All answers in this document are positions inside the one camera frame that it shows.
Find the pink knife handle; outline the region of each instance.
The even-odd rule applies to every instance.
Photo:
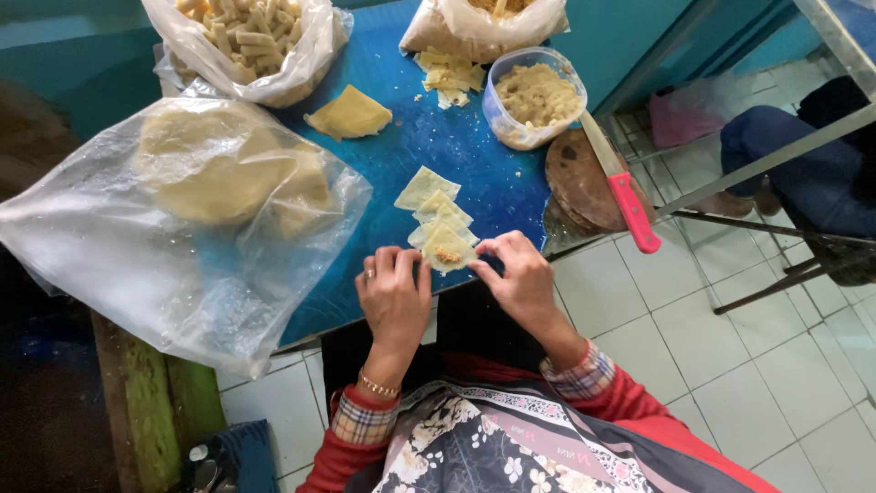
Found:
[[[661,239],[651,231],[648,215],[642,209],[642,204],[630,186],[630,172],[608,177],[608,186],[618,201],[618,207],[624,214],[626,225],[630,228],[636,247],[643,254],[653,254],[660,248]]]

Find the plastic container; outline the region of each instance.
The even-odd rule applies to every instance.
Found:
[[[569,125],[572,125],[572,122],[581,116],[581,113],[578,113],[574,118],[560,121],[556,125],[527,128],[526,125],[518,122],[508,114],[508,111],[496,94],[494,85],[498,83],[499,77],[511,72],[512,67],[515,65],[531,67],[536,63],[547,64],[561,78],[572,82],[572,85],[575,86],[575,91],[581,98],[581,112],[583,113],[587,107],[587,90],[578,77],[578,73],[572,68],[572,63],[562,56],[560,52],[551,48],[535,46],[517,50],[500,57],[493,63],[490,73],[487,75],[487,89],[486,94],[484,94],[484,100],[481,103],[481,108],[484,110],[484,116],[490,124],[490,129],[496,134],[499,141],[511,149],[519,151],[528,151],[543,146],[569,128]]]

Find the hand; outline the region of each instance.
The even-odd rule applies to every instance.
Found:
[[[554,304],[554,269],[533,242],[512,231],[481,241],[475,251],[505,264],[505,277],[484,261],[472,261],[469,268],[486,282],[502,309],[544,346],[555,370],[578,364],[589,345]]]
[[[417,283],[413,263],[419,262]],[[382,246],[367,257],[356,277],[356,292],[374,342],[363,374],[388,388],[397,388],[411,364],[432,306],[432,267],[416,250]]]

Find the folded dough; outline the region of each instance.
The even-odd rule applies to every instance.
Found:
[[[413,214],[413,218],[421,223],[432,222],[438,216],[438,210],[442,205],[447,205],[463,221],[464,225],[470,226],[474,222],[474,219],[460,209],[458,205],[454,204],[453,199],[442,190],[436,190],[426,202],[418,207]]]
[[[459,216],[457,216],[446,204],[442,204],[442,206],[438,208],[438,213],[436,214],[435,219],[431,222],[420,225],[420,227],[413,230],[411,235],[407,237],[407,242],[411,244],[411,247],[417,249],[423,248],[423,245],[426,245],[432,237],[432,234],[441,225],[446,225],[469,245],[477,245],[477,242],[480,240],[469,230],[469,228],[465,227],[465,223],[463,223]]]
[[[432,268],[441,272],[442,276],[464,268],[477,259],[475,249],[447,225],[438,226],[423,246],[422,252],[423,257],[432,262]]]
[[[435,192],[443,192],[452,203],[462,187],[462,185],[441,178],[431,169],[420,166],[417,174],[411,178],[405,189],[401,190],[394,205],[399,209],[417,211]]]
[[[313,115],[304,115],[304,121],[317,132],[340,142],[341,139],[377,135],[392,121],[392,111],[348,84],[334,101]]]

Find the woman's left hand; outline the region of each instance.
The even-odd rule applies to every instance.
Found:
[[[415,262],[420,263],[417,282]],[[398,388],[426,331],[432,306],[431,266],[416,250],[382,246],[364,260],[356,291],[374,336],[362,373],[379,385]]]

